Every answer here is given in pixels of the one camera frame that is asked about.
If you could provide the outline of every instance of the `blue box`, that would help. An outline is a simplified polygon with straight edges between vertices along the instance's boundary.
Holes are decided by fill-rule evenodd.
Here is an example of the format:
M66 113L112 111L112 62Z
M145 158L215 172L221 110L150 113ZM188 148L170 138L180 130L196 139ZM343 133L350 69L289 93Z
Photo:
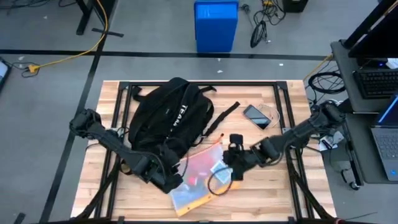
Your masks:
M230 52L238 24L238 0L196 0L198 52Z

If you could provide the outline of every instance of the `gray floor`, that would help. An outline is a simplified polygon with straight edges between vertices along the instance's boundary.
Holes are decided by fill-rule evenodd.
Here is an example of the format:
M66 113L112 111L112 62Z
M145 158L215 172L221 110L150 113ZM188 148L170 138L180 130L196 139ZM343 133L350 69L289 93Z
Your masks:
M247 2L253 11L259 7L257 1L242 2ZM233 52L327 55L331 52L330 42L346 38L375 5L376 0L310 1L304 13L288 14L278 26L270 26L271 43L261 43L255 49L249 47L251 28L247 17L240 12ZM111 18L111 31L122 32L125 36L122 39L108 37L104 49L195 52L192 9L192 0L119 0ZM5 11L0 11L0 49L89 49L99 37L90 30L101 24L93 16L85 35L76 36L80 16L76 6L58 8L57 1L50 1L43 7L13 10L8 16ZM0 56L9 62L22 59L21 62L35 63L62 58L54 55ZM22 78L21 71L12 71L0 93L1 223L12 223L19 212L27 214L24 223L39 220L68 135L68 122L76 111L92 60L93 57L84 56L43 68L34 78ZM86 107L95 108L103 80L167 80L176 76L193 80L302 79L318 63L271 59L101 57ZM312 91L308 91L308 97L314 97ZM324 98L343 100L346 95ZM85 145L86 141L75 139L51 220L65 220L70 215ZM357 221L396 223L398 214L393 208L398 200L398 186L367 184L354 192L333 171L328 156L325 155L325 167L339 217L377 212ZM335 167L346 166L344 151L338 149L332 156Z

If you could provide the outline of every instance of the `phone screen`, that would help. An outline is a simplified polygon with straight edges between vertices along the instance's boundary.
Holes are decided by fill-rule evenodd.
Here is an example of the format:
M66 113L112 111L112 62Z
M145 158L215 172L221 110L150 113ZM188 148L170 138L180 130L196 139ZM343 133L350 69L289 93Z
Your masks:
M254 124L256 124L259 128L265 129L268 124L271 123L271 120L267 118L263 113L257 110L253 105L249 105L244 111L243 114L249 118Z

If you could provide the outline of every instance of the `laptop screen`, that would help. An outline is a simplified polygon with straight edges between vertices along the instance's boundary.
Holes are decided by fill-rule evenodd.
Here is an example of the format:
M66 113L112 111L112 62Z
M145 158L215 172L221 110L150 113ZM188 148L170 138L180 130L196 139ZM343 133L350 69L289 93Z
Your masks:
M393 97L385 112L380 113L377 124L381 126L398 126L398 95Z

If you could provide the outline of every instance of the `wooden tabletop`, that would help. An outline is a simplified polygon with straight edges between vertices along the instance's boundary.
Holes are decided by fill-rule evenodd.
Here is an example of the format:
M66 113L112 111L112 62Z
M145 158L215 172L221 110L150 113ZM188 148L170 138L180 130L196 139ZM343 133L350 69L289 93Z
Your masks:
M304 121L310 116L307 96L301 80L287 81L289 95L294 112L296 124ZM113 109L118 93L117 81L105 81L102 86L97 112L102 117L105 127L111 126ZM270 86L215 86L217 92L207 92L215 106L215 119L222 111L230 107L235 101L240 102L238 109L233 111L218 126L216 131L204 141L203 144L192 148L190 153L196 153L212 145L224 133L223 149L228 148L229 134L239 133L244 136L244 146L258 142L266 136L281 134L279 123L265 131L260 130L243 116L243 110L248 105L255 107L263 106L262 112L273 117L273 123L277 122L277 114L273 112L276 108L275 97ZM144 86L142 95L152 91L154 86ZM280 91L282 107L284 109L285 123L288 118L285 111L283 93ZM121 102L118 127L121 125L125 95ZM138 103L132 101L129 109L129 121L134 114ZM318 148L315 142L310 146ZM76 193L75 203L71 217L78 215L90 202L100 186L101 172L103 168L105 149L101 146L93 146L86 152L80 182ZM304 150L303 162L308 179L308 186L317 200L335 216L335 209L323 166L322 156L313 151ZM303 196L299 191L301 208L305 216L305 204ZM105 216L108 196L102 209ZM114 203L113 220L118 216L125 216L126 220L209 220L209 221L278 221L286 220L288 216L294 216L294 205L291 196L289 176L285 159L276 166L260 168L255 167L244 174L244 180L237 190L231 190L226 195L214 198L212 201L193 209L182 217L177 217L170 196L162 193L152 184L145 184L133 175L119 175L118 189Z

